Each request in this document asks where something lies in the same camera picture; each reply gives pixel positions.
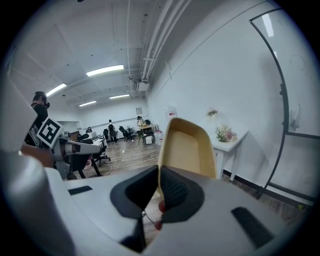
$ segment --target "white wall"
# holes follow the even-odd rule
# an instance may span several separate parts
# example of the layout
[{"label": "white wall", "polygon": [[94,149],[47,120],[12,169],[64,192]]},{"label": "white wall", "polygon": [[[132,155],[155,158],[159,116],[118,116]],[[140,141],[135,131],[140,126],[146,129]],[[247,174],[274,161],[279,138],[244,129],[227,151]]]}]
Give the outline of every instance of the white wall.
[{"label": "white wall", "polygon": [[[116,129],[127,126],[136,131],[137,112],[136,108],[142,108],[143,119],[148,119],[147,102],[144,98],[138,99],[115,99],[108,103],[88,105],[79,109],[82,132],[85,133],[88,127],[93,132],[103,134],[104,129],[108,128],[109,119],[112,120]],[[122,138],[123,134],[118,131],[117,138]]]},{"label": "white wall", "polygon": [[80,115],[78,109],[66,104],[63,97],[55,95],[48,97],[50,107],[48,108],[48,115],[56,121],[65,122],[79,122]]},{"label": "white wall", "polygon": [[[239,165],[231,159],[225,169],[237,169],[237,175],[260,186],[279,152],[283,102],[276,64],[249,20],[272,9],[261,0],[192,1],[163,48],[147,95],[149,116],[163,131],[169,105],[196,124],[203,124],[213,107],[246,126]],[[315,196],[319,153],[318,141],[287,137],[272,182]]]}]

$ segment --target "wooden floor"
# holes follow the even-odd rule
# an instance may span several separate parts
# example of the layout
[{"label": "wooden floor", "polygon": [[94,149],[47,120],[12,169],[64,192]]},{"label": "wooden floor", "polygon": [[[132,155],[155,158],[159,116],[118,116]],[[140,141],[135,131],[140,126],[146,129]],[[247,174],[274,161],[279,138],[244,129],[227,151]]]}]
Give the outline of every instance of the wooden floor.
[{"label": "wooden floor", "polygon": [[[125,142],[123,139],[121,139],[115,144],[108,143],[108,146],[109,148],[106,149],[106,154],[111,158],[111,161],[105,160],[101,164],[101,167],[99,167],[99,162],[97,162],[99,171],[103,176],[129,172],[130,170],[140,167],[156,165],[160,152],[160,146],[156,144],[145,145],[142,141],[140,141],[140,145],[138,145],[138,139],[128,142]],[[83,173],[87,178],[97,176],[95,170],[91,166],[84,169]],[[78,179],[81,179],[78,172],[75,172],[74,174]],[[223,175],[222,179],[225,182],[230,181],[229,177],[226,175]],[[255,189],[242,184],[237,180],[233,180],[232,184],[252,196],[254,196],[256,193]],[[147,216],[152,222],[161,219],[161,212],[158,209],[158,204],[160,201],[160,194],[155,192],[145,209]],[[301,220],[306,215],[305,210],[294,208],[287,203],[274,199],[265,194],[260,197],[259,201],[266,205],[271,211],[279,215],[288,225]],[[159,231],[155,229],[153,223],[147,218],[147,216],[143,217],[143,223],[146,243],[149,244],[159,233]]]}]

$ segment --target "whiteboard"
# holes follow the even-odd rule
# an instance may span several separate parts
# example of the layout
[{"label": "whiteboard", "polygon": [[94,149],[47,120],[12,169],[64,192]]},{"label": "whiteboard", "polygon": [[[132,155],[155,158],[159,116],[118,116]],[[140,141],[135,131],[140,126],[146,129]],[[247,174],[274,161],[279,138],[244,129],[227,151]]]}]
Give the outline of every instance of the whiteboard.
[{"label": "whiteboard", "polygon": [[282,9],[250,22],[269,44],[283,74],[289,112],[287,134],[320,138],[320,66],[307,39]]}]

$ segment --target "flowers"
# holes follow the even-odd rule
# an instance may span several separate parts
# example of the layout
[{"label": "flowers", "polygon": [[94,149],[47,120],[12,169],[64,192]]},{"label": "flowers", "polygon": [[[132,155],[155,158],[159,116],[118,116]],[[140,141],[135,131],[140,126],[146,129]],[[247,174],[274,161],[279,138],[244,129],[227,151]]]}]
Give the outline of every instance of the flowers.
[{"label": "flowers", "polygon": [[212,117],[213,115],[215,115],[216,113],[218,113],[218,110],[215,110],[213,108],[209,109],[206,113],[207,117]]},{"label": "flowers", "polygon": [[219,142],[235,142],[237,140],[237,134],[226,124],[222,124],[215,132]]}]

